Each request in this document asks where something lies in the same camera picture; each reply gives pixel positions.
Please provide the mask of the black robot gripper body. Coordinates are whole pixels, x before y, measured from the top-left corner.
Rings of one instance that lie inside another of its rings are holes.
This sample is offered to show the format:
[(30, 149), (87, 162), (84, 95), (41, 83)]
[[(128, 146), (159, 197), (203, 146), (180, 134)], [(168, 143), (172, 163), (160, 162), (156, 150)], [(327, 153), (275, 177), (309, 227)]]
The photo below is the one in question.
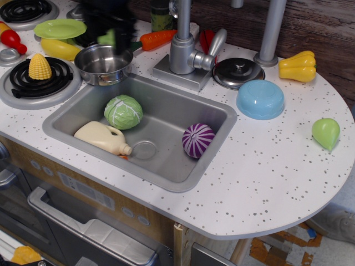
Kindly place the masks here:
[(136, 17), (127, 2), (82, 2), (87, 26), (109, 29), (134, 27)]

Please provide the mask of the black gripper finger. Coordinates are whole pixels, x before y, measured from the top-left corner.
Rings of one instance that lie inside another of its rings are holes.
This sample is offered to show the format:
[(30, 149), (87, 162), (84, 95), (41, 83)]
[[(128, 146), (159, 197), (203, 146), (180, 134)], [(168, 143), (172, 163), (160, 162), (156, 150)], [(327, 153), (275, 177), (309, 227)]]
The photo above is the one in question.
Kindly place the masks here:
[(87, 26), (87, 30), (84, 35), (87, 44), (98, 44), (98, 38), (105, 35), (105, 29)]
[(121, 55), (126, 50), (130, 49), (132, 39), (135, 37), (135, 28), (114, 28), (115, 37), (115, 52), (117, 55)]

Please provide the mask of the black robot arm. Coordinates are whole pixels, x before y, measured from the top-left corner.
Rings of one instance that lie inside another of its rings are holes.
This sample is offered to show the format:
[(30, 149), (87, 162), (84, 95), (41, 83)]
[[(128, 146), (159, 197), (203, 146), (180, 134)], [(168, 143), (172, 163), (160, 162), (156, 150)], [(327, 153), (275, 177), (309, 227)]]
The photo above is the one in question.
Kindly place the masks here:
[(111, 39), (110, 45), (120, 55), (130, 48), (135, 35), (136, 17), (128, 1), (80, 1), (88, 35), (100, 43), (99, 38)]

